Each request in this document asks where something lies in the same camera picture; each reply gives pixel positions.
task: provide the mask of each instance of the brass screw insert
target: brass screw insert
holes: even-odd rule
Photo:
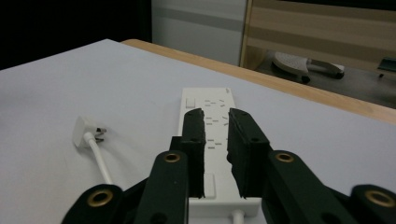
[[[171,153],[167,154],[164,159],[167,162],[177,162],[180,160],[180,156],[176,153]]]
[[[364,193],[366,198],[375,204],[378,204],[383,207],[394,207],[396,206],[396,202],[394,199],[390,198],[388,194],[378,191],[378,190],[367,190]]]
[[[292,161],[294,161],[294,158],[288,153],[277,153],[276,154],[276,158],[279,161],[283,161],[283,162],[292,162]]]
[[[99,189],[90,195],[88,205],[90,207],[100,207],[109,203],[113,199],[113,192],[109,189]]]

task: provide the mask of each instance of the wooden table edge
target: wooden table edge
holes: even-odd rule
[[[300,83],[272,77],[242,67],[221,63],[197,55],[175,49],[151,44],[137,39],[128,39],[122,44],[176,59],[184,63],[191,63],[223,74],[238,77],[264,87],[282,91],[320,104],[329,105],[371,119],[378,119],[387,123],[396,124],[396,109],[375,105],[362,100],[354,99],[337,93],[323,91]]]

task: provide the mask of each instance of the white wall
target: white wall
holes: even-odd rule
[[[239,64],[246,0],[153,0],[153,43]]]

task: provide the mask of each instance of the power strip switch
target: power strip switch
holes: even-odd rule
[[[181,97],[178,135],[181,136],[184,114],[195,108],[205,113],[205,198],[190,198],[191,217],[230,217],[242,211],[255,217],[261,198],[243,199],[227,161],[227,138],[230,108],[235,108],[228,88],[185,88]]]

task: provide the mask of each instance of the white plug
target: white plug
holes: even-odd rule
[[[84,133],[92,133],[95,140],[97,142],[101,142],[103,139],[97,137],[105,132],[106,129],[99,128],[94,120],[86,117],[78,117],[73,131],[73,143],[77,148],[90,147],[90,145],[84,140]]]
[[[100,153],[99,146],[96,142],[103,142],[103,138],[98,138],[103,135],[106,129],[99,128],[95,121],[86,117],[78,117],[73,131],[73,143],[78,149],[90,147],[95,155],[99,169],[102,173],[103,179],[107,184],[113,184],[110,174],[107,170],[105,161]]]

